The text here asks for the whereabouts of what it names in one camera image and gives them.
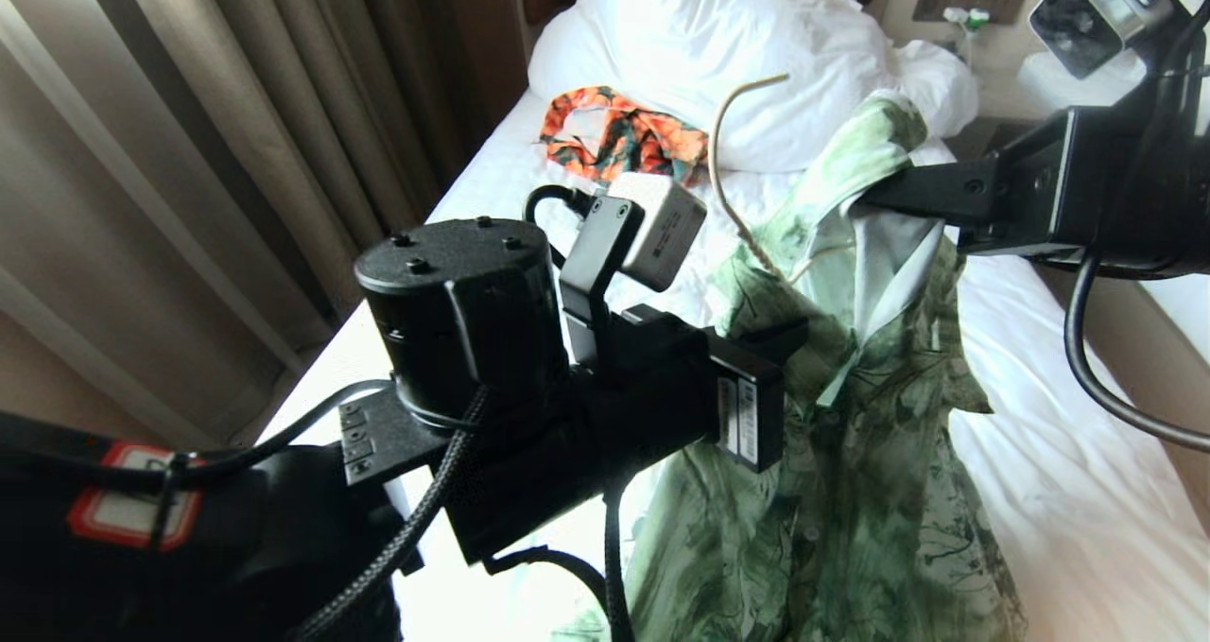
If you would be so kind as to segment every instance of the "white bed sheet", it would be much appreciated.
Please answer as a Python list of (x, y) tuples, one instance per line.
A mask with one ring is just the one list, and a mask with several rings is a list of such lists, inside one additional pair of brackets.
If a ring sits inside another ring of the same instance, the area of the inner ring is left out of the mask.
[[(525, 94), (450, 189), (431, 220), (515, 219), (543, 183), (582, 183), (544, 160), (534, 143), (546, 104)], [(759, 224), (794, 174), (724, 174), (733, 206)], [(615, 280), (615, 307), (646, 301), (688, 323), (709, 324), (704, 276), (734, 247), (711, 210), (691, 258), (667, 293)], [(555, 210), (538, 220), (561, 249), (575, 221)], [(960, 314), (972, 370), (995, 415), (955, 412), (956, 449), (983, 494), (995, 533), (1038, 641), (1203, 641), (1210, 636), (1210, 542), (1157, 440), (1117, 423), (1074, 383), (1062, 357), (1062, 311), (1024, 260), (973, 258), (960, 283)], [(1096, 358), (1094, 366), (1101, 370)], [(390, 370), (363, 305), (307, 371), (265, 436), (353, 380)], [(336, 440), (324, 418), (300, 440)], [(427, 473), (404, 484), (419, 498)], [(623, 522), (641, 513), (655, 475), (627, 491)], [(528, 539), (603, 565), (604, 509), (592, 501)], [(396, 578), (408, 640), (540, 640), (571, 612), (594, 606), (561, 569), (522, 567), (490, 578), (467, 568), (444, 516), (426, 534), (426, 568)]]

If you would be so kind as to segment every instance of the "wall socket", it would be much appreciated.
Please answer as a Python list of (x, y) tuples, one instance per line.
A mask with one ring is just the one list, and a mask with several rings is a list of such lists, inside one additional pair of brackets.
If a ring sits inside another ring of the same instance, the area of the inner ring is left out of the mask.
[(945, 10), (950, 6), (958, 8), (983, 8), (991, 13), (990, 23), (995, 25), (1012, 25), (1020, 18), (1021, 6), (1025, 0), (917, 0), (916, 12), (911, 19), (921, 23), (944, 23)]

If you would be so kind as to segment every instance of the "red label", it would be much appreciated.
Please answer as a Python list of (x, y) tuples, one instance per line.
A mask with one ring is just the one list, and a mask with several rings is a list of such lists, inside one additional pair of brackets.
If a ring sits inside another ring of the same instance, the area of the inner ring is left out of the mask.
[[(172, 462), (173, 452), (154, 445), (115, 444), (102, 461), (111, 468), (140, 470), (165, 470)], [(201, 508), (201, 491), (174, 492), (168, 519), (165, 521), (160, 550), (179, 546), (194, 531), (197, 510)], [(155, 514), (160, 503), (159, 492), (125, 492), (105, 488), (86, 488), (71, 507), (68, 525), (73, 533), (106, 543), (146, 548), (155, 526)]]

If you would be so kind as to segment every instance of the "beige curtain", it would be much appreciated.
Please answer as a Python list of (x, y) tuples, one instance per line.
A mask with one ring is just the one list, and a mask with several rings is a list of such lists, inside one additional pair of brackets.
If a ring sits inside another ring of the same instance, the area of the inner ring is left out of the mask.
[(163, 443), (225, 443), (484, 134), (439, 1), (0, 0), (0, 311)]

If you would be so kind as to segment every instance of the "floral cloth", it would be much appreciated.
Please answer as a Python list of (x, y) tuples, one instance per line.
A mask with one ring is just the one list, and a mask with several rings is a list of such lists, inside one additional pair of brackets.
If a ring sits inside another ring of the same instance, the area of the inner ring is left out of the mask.
[[(811, 336), (785, 365), (779, 464), (751, 474), (710, 444), (669, 462), (627, 572), (640, 641), (1025, 638), (1013, 578), (946, 429), (950, 410), (990, 412), (962, 349), (962, 258), (939, 224), (899, 215), (882, 224), (918, 241), (909, 251), (835, 245), (869, 227), (852, 197), (906, 167), (923, 135), (910, 104), (871, 97), (754, 229), (782, 271), (805, 271), (783, 283), (747, 245), (715, 271), (730, 300), (720, 332), (808, 319)], [(893, 271), (863, 272), (874, 262)], [(863, 335), (863, 289), (882, 276), (881, 301), (894, 297), (904, 271), (904, 305)], [(555, 637), (607, 635), (604, 615), (586, 609)]]
[[(605, 112), (595, 154), (577, 137), (560, 137), (567, 117), (583, 110)], [(667, 112), (639, 108), (607, 86), (570, 91), (551, 102), (540, 140), (549, 160), (605, 185), (622, 172), (670, 174), (688, 185), (705, 164), (707, 133)]]

